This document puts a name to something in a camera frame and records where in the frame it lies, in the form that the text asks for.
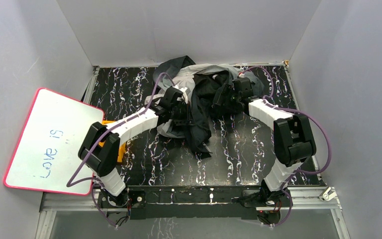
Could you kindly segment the grey and black jacket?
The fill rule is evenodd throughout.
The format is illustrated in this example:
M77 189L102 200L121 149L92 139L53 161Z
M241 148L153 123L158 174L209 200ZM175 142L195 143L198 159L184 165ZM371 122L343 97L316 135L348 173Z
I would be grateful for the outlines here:
M168 138L184 138L192 153L204 159L211 152L206 143L211 138L209 119L210 107L218 89L224 85L232 86L242 70L229 64L195 64L188 56L174 58L161 63L154 71L153 80L160 87L159 94L175 83L187 87L193 123L189 126L174 126L172 121L157 128L160 135Z

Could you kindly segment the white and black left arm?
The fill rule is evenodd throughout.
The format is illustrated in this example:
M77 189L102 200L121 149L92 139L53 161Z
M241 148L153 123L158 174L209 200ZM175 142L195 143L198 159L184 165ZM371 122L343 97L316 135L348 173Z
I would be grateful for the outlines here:
M111 125L93 123L80 146L78 157L92 170L116 207L128 203L126 184L116 169L119 148L131 138L169 121L183 122L188 110L187 87L169 87L148 106Z

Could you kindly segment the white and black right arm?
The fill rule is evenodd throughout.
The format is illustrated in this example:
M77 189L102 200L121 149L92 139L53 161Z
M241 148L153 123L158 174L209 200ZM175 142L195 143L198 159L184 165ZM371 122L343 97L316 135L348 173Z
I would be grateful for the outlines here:
M259 197L273 206L285 193L289 178L316 153L316 144L307 116L290 114L254 93L250 79L237 78L215 94L213 106L221 110L244 112L273 131L275 162L262 180Z

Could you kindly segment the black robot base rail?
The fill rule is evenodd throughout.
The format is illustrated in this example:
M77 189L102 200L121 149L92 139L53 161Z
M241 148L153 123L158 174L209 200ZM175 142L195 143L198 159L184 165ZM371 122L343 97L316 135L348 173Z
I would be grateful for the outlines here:
M106 190L98 193L98 206L109 213L124 213L127 219L238 218L276 225L281 210L288 208L287 188L270 192L261 186L131 186L118 197Z

